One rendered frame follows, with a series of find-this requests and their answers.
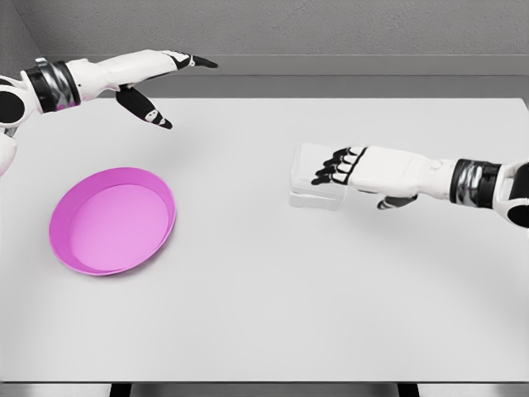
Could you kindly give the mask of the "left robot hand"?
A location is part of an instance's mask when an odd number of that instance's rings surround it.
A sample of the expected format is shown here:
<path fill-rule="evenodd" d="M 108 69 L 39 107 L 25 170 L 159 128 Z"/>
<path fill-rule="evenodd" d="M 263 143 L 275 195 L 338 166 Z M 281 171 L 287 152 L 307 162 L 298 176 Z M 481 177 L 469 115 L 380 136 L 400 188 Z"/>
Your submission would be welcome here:
<path fill-rule="evenodd" d="M 188 67 L 216 69 L 218 64 L 197 55 L 172 50 L 141 50 L 98 63 L 107 72 L 111 86 L 116 85 L 117 102 L 144 122 L 172 129 L 172 123 L 135 86 L 150 79 L 172 74 Z"/>

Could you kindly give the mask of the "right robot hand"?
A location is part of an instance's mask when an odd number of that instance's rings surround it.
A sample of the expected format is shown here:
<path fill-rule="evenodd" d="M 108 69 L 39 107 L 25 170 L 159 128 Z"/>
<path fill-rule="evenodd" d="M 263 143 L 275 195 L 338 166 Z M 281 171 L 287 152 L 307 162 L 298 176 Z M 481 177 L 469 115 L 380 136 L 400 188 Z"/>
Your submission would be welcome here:
<path fill-rule="evenodd" d="M 333 153 L 315 173 L 312 185 L 339 184 L 382 194 L 395 207 L 420 194 L 442 196 L 435 187 L 437 163 L 425 156 L 378 146 L 346 147 Z"/>

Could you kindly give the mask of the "clear plastic egg box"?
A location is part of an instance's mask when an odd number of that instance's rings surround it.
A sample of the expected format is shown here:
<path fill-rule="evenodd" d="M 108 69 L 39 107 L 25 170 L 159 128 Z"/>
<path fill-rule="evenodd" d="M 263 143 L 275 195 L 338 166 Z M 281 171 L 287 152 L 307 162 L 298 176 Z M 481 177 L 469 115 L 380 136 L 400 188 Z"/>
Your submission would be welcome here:
<path fill-rule="evenodd" d="M 329 146 L 302 143 L 296 146 L 290 172 L 288 203 L 295 208 L 320 208 L 338 211 L 346 198 L 347 188 L 339 184 L 313 185 L 316 172 L 332 157 Z"/>

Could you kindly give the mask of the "pink round plate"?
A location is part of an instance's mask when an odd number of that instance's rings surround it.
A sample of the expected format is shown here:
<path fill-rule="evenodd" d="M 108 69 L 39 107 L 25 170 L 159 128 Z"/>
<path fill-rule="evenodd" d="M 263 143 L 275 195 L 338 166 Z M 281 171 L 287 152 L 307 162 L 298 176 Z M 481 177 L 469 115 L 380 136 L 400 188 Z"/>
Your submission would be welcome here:
<path fill-rule="evenodd" d="M 157 175 L 121 167 L 81 180 L 57 203 L 49 224 L 55 256 L 85 275 L 114 275 L 150 259 L 176 219 L 171 188 Z"/>

